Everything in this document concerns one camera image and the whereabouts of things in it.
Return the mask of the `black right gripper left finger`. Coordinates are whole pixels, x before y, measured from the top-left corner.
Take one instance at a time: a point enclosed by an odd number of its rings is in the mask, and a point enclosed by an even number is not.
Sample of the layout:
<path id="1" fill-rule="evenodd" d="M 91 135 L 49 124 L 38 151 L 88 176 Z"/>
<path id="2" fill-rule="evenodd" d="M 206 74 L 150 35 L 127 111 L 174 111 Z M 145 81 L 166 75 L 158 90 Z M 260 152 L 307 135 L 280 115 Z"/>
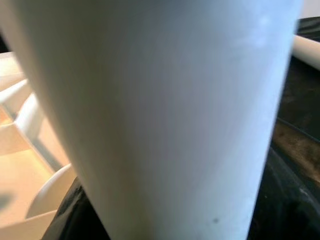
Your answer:
<path id="1" fill-rule="evenodd" d="M 76 178 L 64 196 L 45 240 L 108 240 L 110 237 Z"/>

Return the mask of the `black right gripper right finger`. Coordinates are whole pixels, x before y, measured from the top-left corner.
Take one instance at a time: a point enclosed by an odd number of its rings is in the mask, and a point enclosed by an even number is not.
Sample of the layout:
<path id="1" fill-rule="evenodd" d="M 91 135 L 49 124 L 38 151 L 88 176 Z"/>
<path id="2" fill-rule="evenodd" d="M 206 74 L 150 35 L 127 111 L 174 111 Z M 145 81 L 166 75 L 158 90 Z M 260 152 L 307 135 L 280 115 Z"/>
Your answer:
<path id="1" fill-rule="evenodd" d="M 320 238 L 319 201 L 273 149 L 267 155 L 247 238 Z"/>

